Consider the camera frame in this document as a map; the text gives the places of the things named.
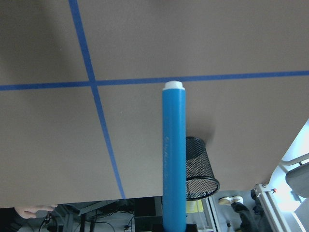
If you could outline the grey office chair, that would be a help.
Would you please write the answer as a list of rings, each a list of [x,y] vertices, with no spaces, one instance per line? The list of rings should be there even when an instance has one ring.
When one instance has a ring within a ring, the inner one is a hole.
[[[300,206],[297,209],[308,208],[306,199],[309,198],[309,163],[302,164],[303,161],[309,159],[309,154],[306,153],[292,160],[281,160],[282,167],[298,164],[299,166],[289,171],[285,170],[285,181],[292,189],[293,196],[298,197]]]

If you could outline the far black mesh pen cup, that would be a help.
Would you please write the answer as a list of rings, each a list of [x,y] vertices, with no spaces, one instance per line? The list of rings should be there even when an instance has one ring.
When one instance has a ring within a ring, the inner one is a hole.
[[[215,178],[206,151],[205,142],[193,136],[186,137],[186,199],[197,201],[218,192],[220,183]]]

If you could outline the blue highlighter marker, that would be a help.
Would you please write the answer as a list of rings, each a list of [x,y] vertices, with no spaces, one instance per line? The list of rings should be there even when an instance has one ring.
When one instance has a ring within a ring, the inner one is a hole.
[[[185,97],[180,81],[162,90],[163,229],[186,231]]]

